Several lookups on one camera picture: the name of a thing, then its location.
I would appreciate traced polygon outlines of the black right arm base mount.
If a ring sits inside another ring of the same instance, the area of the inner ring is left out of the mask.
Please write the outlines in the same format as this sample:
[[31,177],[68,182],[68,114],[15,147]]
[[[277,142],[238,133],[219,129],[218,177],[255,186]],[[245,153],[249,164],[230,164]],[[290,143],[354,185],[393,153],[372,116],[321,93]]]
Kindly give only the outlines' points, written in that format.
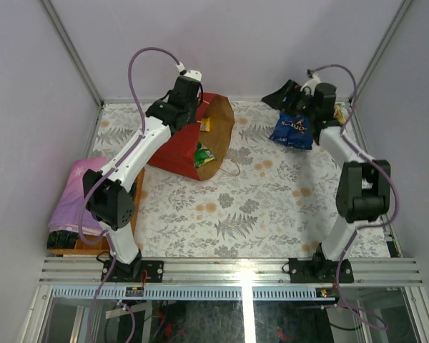
[[[324,257],[311,260],[288,259],[290,281],[296,284],[333,284],[336,281],[337,267],[338,261],[327,260]],[[351,263],[348,259],[344,259],[340,265],[339,283],[352,284],[353,282]]]

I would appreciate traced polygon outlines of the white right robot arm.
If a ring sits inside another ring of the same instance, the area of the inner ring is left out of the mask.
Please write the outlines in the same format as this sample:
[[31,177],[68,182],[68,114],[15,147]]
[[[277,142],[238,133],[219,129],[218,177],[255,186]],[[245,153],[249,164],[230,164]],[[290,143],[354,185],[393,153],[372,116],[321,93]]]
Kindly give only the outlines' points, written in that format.
[[390,208],[390,164],[366,154],[343,131],[335,116],[336,86],[318,78],[300,85],[289,80],[262,102],[278,110],[280,117],[270,139],[285,146],[325,149],[341,168],[335,196],[337,219],[320,245],[312,263],[312,275],[327,282],[350,249],[357,222],[374,222]]

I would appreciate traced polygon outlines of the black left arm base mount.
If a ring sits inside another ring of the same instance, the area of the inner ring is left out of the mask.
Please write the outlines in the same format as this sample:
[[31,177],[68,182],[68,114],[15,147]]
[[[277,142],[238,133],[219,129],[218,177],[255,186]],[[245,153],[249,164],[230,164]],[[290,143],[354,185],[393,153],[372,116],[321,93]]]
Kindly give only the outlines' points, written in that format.
[[112,258],[103,261],[101,280],[116,283],[161,283],[164,276],[164,262],[136,258],[131,264],[116,262],[109,276]]

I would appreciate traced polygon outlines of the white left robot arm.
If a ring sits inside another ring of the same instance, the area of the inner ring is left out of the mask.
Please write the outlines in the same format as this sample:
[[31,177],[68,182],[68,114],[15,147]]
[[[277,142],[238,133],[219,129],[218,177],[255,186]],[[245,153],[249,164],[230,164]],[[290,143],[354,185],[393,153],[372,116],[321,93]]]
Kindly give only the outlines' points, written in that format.
[[180,74],[173,89],[149,106],[139,130],[120,152],[99,171],[83,176],[85,208],[109,237],[110,251],[119,262],[117,273],[127,282],[141,277],[142,264],[135,260],[139,248],[134,241],[131,220],[135,204],[132,185],[138,174],[170,138],[196,122],[202,73]]

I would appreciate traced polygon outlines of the small yellow snack packet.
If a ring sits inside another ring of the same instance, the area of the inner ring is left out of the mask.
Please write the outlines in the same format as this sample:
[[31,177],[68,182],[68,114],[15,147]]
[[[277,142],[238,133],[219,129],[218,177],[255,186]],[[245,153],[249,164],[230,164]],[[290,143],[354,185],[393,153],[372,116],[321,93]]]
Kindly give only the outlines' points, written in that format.
[[203,132],[210,132],[211,130],[211,121],[209,117],[202,118],[199,121],[199,130]]

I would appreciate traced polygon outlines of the red paper bag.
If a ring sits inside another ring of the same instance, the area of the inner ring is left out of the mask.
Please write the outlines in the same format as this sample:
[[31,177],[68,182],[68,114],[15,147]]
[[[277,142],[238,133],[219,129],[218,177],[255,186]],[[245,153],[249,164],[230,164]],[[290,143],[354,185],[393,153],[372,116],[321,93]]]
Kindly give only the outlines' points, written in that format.
[[[209,117],[210,132],[199,130],[199,121]],[[197,109],[196,122],[175,133],[160,147],[148,165],[197,181],[211,179],[220,169],[230,147],[235,118],[227,97],[205,93],[202,105]],[[204,144],[217,158],[200,168],[194,167],[194,152],[197,142]]]

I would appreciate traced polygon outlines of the green Fox's spring tea candy bag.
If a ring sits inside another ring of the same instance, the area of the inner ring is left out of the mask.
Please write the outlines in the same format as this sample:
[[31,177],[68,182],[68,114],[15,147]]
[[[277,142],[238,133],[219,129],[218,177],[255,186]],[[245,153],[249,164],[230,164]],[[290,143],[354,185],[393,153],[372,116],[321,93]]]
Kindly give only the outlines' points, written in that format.
[[334,116],[335,119],[339,121],[341,125],[346,122],[347,119],[347,109],[342,102],[336,102],[334,105]]

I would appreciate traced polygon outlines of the blue Doritos chip bag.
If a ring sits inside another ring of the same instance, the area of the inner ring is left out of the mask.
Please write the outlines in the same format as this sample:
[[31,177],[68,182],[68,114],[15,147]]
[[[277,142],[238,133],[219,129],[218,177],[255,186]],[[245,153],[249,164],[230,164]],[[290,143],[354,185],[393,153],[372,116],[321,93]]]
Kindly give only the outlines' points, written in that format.
[[301,150],[311,150],[313,143],[308,120],[304,116],[289,116],[284,112],[280,112],[269,140]]

